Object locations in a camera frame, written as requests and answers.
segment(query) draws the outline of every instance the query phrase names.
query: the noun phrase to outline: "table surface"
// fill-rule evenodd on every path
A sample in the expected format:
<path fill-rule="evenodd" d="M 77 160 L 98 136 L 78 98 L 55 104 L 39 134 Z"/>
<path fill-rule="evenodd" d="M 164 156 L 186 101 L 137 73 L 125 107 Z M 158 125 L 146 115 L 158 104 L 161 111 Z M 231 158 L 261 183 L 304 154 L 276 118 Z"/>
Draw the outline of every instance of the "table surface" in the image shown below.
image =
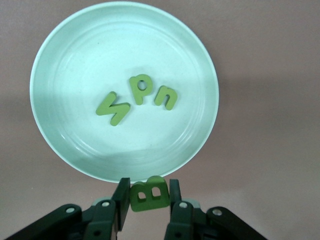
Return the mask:
<path fill-rule="evenodd" d="M 30 72 L 62 20 L 99 0 L 0 1 L 0 239 L 67 203 L 88 208 L 116 184 L 66 164 L 35 123 Z M 320 237 L 320 2 L 144 0 L 188 25 L 217 71 L 207 142 L 185 166 L 182 196 L 223 206 L 267 239 Z M 119 239 L 164 238 L 169 209 L 127 215 Z"/>

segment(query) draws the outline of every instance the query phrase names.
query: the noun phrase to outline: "silver screw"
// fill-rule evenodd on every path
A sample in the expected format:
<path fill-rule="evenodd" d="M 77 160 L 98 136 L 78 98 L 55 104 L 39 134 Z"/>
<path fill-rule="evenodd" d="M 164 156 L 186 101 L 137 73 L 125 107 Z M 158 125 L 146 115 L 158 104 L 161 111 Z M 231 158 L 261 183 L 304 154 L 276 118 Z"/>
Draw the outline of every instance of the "silver screw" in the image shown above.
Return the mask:
<path fill-rule="evenodd" d="M 222 211 L 219 210 L 219 209 L 217 209 L 217 208 L 213 209 L 213 210 L 212 210 L 212 213 L 213 213 L 214 215 L 216 215 L 216 216 L 221 216 L 221 215 L 222 215 Z"/>
<path fill-rule="evenodd" d="M 72 213 L 72 212 L 74 212 L 76 209 L 74 208 L 74 207 L 69 207 L 67 210 L 65 210 L 65 212 L 67 213 L 67 214 L 70 214 L 70 213 Z"/>
<path fill-rule="evenodd" d="M 102 205 L 102 207 L 108 207 L 110 205 L 110 202 L 105 201 L 101 205 Z"/>
<path fill-rule="evenodd" d="M 180 202 L 179 207 L 182 209 L 186 209 L 188 207 L 188 204 L 186 204 L 185 202 Z"/>

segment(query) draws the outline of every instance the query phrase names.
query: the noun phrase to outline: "light green plate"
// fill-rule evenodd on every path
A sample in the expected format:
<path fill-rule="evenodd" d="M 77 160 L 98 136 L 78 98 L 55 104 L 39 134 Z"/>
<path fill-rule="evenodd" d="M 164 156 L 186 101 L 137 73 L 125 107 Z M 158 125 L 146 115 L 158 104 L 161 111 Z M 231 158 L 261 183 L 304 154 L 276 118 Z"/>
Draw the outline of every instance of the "light green plate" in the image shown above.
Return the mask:
<path fill-rule="evenodd" d="M 138 105 L 129 79 L 141 74 L 153 87 Z M 155 104 L 161 86 L 177 94 L 172 110 Z M 96 114 L 110 92 L 113 104 L 130 105 L 116 126 L 113 114 Z M 71 15 L 46 38 L 30 100 L 43 137 L 65 162 L 100 180 L 136 182 L 195 156 L 213 128 L 219 88 L 208 52 L 180 20 L 149 5 L 108 2 Z"/>

